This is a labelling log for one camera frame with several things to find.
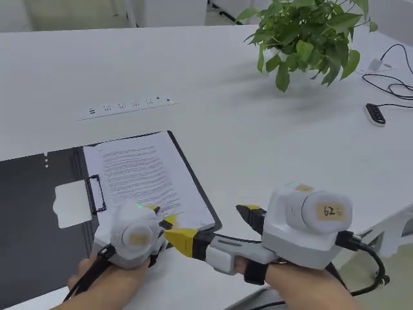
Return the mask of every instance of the clipboard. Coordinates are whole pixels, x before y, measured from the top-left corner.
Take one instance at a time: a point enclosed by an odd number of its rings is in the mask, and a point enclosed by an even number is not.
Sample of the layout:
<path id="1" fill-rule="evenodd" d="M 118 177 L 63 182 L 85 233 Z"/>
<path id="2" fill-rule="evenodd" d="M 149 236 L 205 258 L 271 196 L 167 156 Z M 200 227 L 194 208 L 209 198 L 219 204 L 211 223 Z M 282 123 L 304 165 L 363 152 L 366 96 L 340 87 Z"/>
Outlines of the clipboard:
<path id="1" fill-rule="evenodd" d="M 215 221 L 207 231 L 222 228 L 173 133 L 168 135 Z M 80 180 L 85 180 L 92 219 L 61 229 L 52 210 L 55 188 Z M 100 206 L 95 205 L 83 147 L 0 162 L 0 206 L 0 247 L 6 253 L 0 256 L 0 309 L 65 286 L 79 261 L 89 257 L 99 226 Z"/>

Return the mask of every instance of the electrical outlet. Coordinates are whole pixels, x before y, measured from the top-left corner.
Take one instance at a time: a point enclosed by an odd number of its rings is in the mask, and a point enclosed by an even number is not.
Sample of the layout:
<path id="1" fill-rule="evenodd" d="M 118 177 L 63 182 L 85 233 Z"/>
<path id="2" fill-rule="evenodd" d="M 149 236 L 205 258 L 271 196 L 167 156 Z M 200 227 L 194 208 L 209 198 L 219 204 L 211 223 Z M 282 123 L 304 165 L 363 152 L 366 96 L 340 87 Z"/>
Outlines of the electrical outlet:
<path id="1" fill-rule="evenodd" d="M 89 109 L 88 109 L 88 112 L 89 112 L 90 115 L 96 114 L 95 108 L 89 108 Z"/>
<path id="2" fill-rule="evenodd" d="M 152 108 L 154 106 L 154 101 L 150 98 L 146 99 L 145 103 L 146 103 L 146 107 L 148 107 L 148 108 Z"/>
<path id="3" fill-rule="evenodd" d="M 127 108 L 126 103 L 118 103 L 117 104 L 117 109 L 118 109 L 119 112 L 123 112 L 124 109 L 126 109 L 126 108 Z"/>
<path id="4" fill-rule="evenodd" d="M 137 110 L 140 106 L 138 101 L 131 101 L 129 104 L 130 104 L 132 110 Z"/>
<path id="5" fill-rule="evenodd" d="M 102 106 L 104 114 L 111 114 L 113 111 L 113 108 L 111 105 L 103 105 Z"/>
<path id="6" fill-rule="evenodd" d="M 80 119 L 98 118 L 112 114 L 133 112 L 165 105 L 174 105 L 175 102 L 168 96 L 154 96 L 144 100 L 132 100 L 128 103 L 104 104 L 99 107 L 90 107 L 82 111 Z"/>

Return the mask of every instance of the white paper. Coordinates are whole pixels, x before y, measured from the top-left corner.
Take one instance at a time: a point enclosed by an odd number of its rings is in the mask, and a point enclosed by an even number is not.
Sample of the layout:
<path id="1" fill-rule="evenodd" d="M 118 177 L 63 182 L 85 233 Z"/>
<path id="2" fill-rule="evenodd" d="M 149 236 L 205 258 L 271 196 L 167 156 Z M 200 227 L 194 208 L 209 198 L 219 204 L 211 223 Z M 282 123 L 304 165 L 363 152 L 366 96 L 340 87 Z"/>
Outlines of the white paper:
<path id="1" fill-rule="evenodd" d="M 113 212 L 132 199 L 160 206 L 162 217 L 176 214 L 181 227 L 213 226 L 214 219 L 167 132 L 84 147 L 84 153 L 89 176 L 100 177 L 108 209 L 97 214 L 100 224 L 109 224 Z M 92 191 L 100 208 L 97 182 Z"/>

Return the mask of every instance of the wrist strap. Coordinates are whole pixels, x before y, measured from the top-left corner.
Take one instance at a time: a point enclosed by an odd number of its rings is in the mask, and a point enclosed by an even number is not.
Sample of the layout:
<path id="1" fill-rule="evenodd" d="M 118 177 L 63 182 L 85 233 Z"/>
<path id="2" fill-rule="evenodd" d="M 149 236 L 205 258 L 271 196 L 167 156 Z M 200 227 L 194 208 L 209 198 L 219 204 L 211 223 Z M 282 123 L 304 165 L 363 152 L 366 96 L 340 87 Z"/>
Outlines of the wrist strap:
<path id="1" fill-rule="evenodd" d="M 250 284 L 264 285 L 267 269 L 267 263 L 263 265 L 253 260 L 248 260 L 247 267 L 245 268 L 244 273 L 244 281 Z"/>

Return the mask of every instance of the wall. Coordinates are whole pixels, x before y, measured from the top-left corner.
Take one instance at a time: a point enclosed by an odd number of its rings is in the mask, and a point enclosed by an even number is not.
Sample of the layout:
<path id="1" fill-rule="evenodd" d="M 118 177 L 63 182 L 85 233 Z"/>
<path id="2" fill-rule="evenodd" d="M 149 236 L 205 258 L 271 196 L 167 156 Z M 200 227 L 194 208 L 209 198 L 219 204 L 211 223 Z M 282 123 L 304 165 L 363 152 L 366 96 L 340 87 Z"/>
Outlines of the wall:
<path id="1" fill-rule="evenodd" d="M 381 33 L 413 46 L 413 1 L 370 0 L 370 16 Z"/>
<path id="2" fill-rule="evenodd" d="M 128 0 L 143 27 L 203 26 L 207 0 Z"/>
<path id="3" fill-rule="evenodd" d="M 31 30 L 23 0 L 0 0 L 0 32 Z"/>

